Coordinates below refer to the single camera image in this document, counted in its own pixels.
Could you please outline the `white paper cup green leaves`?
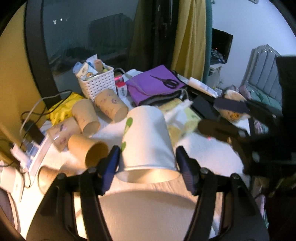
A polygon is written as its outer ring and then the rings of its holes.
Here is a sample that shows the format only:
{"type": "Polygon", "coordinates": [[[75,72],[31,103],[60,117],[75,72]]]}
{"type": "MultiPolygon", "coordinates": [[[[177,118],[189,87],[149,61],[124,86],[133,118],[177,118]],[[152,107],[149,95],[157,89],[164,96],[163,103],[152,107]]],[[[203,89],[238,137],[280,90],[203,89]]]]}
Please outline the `white paper cup green leaves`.
{"type": "Polygon", "coordinates": [[[178,178],[171,139],[163,113],[138,106],[127,114],[118,179],[128,183],[161,183],[178,178]]]}

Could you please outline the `patterned cup near basket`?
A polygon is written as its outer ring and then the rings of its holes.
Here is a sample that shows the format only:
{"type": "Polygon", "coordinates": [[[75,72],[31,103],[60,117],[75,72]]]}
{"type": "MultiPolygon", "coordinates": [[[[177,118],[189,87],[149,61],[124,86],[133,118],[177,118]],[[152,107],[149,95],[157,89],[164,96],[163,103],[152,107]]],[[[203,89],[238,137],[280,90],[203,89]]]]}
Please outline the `patterned cup near basket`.
{"type": "Polygon", "coordinates": [[[120,122],[128,114],[128,106],[112,89],[105,89],[95,97],[96,106],[112,121],[120,122]]]}

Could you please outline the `black power adapter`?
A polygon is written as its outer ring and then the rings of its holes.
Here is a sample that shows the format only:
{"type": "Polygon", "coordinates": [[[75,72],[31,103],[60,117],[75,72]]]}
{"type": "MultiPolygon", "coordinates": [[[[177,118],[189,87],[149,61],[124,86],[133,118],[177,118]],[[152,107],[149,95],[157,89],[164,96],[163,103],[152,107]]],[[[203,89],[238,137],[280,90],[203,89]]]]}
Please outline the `black power adapter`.
{"type": "Polygon", "coordinates": [[[28,120],[25,123],[23,129],[25,130],[24,138],[33,140],[38,145],[41,145],[45,136],[42,134],[42,132],[40,131],[40,129],[37,127],[37,125],[33,120],[28,120]]]}

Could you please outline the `cartoon printed paper cup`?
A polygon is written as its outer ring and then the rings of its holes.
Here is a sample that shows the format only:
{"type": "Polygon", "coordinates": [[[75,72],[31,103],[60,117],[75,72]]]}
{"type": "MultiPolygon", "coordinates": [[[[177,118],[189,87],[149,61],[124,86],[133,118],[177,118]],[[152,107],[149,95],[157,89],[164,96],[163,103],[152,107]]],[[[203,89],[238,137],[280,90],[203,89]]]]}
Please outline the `cartoon printed paper cup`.
{"type": "Polygon", "coordinates": [[[229,89],[226,90],[223,98],[227,100],[222,102],[222,107],[218,107],[218,111],[226,120],[231,123],[237,123],[250,118],[250,115],[244,112],[245,109],[242,104],[239,104],[240,102],[247,101],[242,94],[229,89]]]}

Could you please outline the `grey padded headboard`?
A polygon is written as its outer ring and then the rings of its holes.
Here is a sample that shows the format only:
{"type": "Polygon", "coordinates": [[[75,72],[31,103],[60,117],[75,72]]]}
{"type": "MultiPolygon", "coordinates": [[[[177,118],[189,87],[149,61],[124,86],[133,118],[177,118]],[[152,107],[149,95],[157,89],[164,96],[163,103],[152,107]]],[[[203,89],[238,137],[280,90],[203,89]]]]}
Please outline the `grey padded headboard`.
{"type": "Polygon", "coordinates": [[[282,109],[282,90],[276,58],[280,54],[268,44],[252,49],[239,92],[273,108],[282,109]]]}

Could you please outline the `brown cup beside basket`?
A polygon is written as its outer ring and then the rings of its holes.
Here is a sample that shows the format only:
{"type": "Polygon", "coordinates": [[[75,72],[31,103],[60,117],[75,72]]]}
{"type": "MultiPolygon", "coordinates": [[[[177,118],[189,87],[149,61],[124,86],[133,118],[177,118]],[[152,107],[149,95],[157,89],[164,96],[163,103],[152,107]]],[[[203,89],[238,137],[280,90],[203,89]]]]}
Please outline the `brown cup beside basket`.
{"type": "Polygon", "coordinates": [[[81,99],[73,105],[71,111],[84,135],[92,136],[99,131],[100,122],[92,101],[81,99]]]}

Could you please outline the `black scissors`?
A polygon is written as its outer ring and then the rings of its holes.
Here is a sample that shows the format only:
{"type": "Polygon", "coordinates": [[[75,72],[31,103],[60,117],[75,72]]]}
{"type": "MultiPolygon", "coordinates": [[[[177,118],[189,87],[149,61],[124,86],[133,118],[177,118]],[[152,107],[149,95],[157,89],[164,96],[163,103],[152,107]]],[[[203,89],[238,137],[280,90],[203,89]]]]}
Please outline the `black scissors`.
{"type": "Polygon", "coordinates": [[[180,83],[174,79],[163,79],[163,78],[159,78],[159,77],[152,76],[152,75],[151,75],[151,77],[156,80],[161,81],[163,83],[163,85],[165,85],[167,88],[170,88],[170,89],[176,89],[180,85],[180,83]]]}

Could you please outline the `plain brown paper cup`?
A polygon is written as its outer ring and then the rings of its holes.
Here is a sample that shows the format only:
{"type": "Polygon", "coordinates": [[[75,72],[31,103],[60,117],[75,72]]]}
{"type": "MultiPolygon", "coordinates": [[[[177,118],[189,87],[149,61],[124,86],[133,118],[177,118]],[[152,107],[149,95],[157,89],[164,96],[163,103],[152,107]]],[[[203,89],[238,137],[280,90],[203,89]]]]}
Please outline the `plain brown paper cup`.
{"type": "Polygon", "coordinates": [[[74,134],[69,138],[68,149],[78,159],[80,165],[86,168],[96,166],[109,153],[105,142],[82,134],[74,134]]]}

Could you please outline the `yellow curtain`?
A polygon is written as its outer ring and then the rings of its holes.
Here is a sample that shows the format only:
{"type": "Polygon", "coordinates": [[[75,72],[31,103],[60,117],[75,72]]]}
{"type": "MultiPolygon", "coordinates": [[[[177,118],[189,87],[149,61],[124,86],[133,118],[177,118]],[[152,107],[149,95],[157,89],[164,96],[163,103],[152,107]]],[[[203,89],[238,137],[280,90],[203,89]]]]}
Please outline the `yellow curtain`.
{"type": "Polygon", "coordinates": [[[206,2],[179,1],[178,24],[171,68],[201,80],[205,67],[206,2]]]}

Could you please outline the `white textured tablecloth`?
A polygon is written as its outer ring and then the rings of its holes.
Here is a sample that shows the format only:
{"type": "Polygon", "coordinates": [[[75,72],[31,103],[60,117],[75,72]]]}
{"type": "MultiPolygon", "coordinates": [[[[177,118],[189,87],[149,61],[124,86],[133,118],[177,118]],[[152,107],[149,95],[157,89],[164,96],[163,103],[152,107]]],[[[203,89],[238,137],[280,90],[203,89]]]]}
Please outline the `white textured tablecloth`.
{"type": "MultiPolygon", "coordinates": [[[[105,141],[109,148],[121,144],[125,120],[110,124],[100,121],[102,128],[93,138],[105,141]]],[[[182,137],[174,148],[177,146],[183,146],[202,167],[218,175],[237,173],[249,186],[249,177],[243,174],[242,163],[228,144],[192,132],[182,137]]],[[[77,164],[77,159],[69,151],[60,153],[51,145],[41,165],[80,174],[84,169],[79,169],[82,166],[77,164]]],[[[23,191],[22,201],[16,205],[23,237],[27,236],[42,199],[35,179],[32,186],[23,191]]],[[[187,191],[181,176],[155,184],[126,183],[114,177],[100,204],[113,240],[183,240],[196,201],[197,197],[187,191]]],[[[74,203],[78,233],[86,238],[79,194],[74,195],[74,203]]]]}

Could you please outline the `pink patterned paper cup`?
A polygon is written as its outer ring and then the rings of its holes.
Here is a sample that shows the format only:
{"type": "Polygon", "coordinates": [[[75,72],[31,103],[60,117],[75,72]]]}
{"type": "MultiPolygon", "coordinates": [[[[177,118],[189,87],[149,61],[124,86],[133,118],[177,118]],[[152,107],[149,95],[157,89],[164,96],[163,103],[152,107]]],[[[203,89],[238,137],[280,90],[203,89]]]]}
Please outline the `pink patterned paper cup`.
{"type": "Polygon", "coordinates": [[[58,151],[63,151],[69,139],[74,134],[81,133],[81,129],[74,117],[70,117],[49,128],[48,136],[58,151]]]}

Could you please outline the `yellow tissue pack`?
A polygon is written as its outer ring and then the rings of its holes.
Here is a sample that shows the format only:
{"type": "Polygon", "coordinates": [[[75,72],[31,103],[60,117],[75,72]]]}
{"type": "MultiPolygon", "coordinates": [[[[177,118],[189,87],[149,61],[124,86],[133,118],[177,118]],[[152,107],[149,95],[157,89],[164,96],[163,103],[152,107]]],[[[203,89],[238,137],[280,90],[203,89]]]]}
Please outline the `yellow tissue pack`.
{"type": "MultiPolygon", "coordinates": [[[[182,101],[180,99],[175,98],[172,101],[160,105],[158,109],[166,115],[181,103],[182,101]]],[[[175,146],[185,135],[194,132],[200,120],[201,118],[191,110],[190,107],[186,107],[178,111],[169,121],[167,121],[166,126],[172,146],[175,146]]]]}

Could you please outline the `black laptop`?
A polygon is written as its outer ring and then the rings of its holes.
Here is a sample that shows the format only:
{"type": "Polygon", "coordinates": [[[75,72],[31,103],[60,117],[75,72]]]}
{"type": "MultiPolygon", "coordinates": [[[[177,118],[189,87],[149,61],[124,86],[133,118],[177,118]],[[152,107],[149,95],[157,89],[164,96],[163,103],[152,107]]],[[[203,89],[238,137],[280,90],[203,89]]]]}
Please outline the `black laptop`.
{"type": "Polygon", "coordinates": [[[212,45],[210,64],[225,64],[228,61],[233,35],[215,29],[212,29],[212,45]]]}

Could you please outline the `white power strip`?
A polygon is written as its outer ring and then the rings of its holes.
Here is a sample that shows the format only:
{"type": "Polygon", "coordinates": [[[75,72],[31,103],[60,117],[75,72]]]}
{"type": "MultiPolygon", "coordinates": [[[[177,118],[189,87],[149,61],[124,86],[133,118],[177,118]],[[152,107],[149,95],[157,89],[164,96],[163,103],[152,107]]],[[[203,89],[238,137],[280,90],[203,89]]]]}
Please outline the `white power strip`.
{"type": "Polygon", "coordinates": [[[51,140],[46,136],[40,145],[34,141],[30,143],[25,141],[26,151],[22,150],[16,143],[13,143],[11,153],[20,162],[20,166],[23,169],[35,175],[50,145],[51,140]]]}

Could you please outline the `white plastic basket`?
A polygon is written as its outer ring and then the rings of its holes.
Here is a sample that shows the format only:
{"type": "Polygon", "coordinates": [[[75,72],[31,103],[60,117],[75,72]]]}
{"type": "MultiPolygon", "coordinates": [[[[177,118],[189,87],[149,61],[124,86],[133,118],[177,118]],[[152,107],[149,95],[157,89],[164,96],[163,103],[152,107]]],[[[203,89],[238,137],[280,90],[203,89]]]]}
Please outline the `white plastic basket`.
{"type": "Polygon", "coordinates": [[[114,68],[104,65],[108,71],[94,75],[89,80],[81,80],[78,78],[78,83],[82,93],[87,99],[94,101],[97,95],[105,89],[112,89],[116,93],[114,80],[114,68]]]}

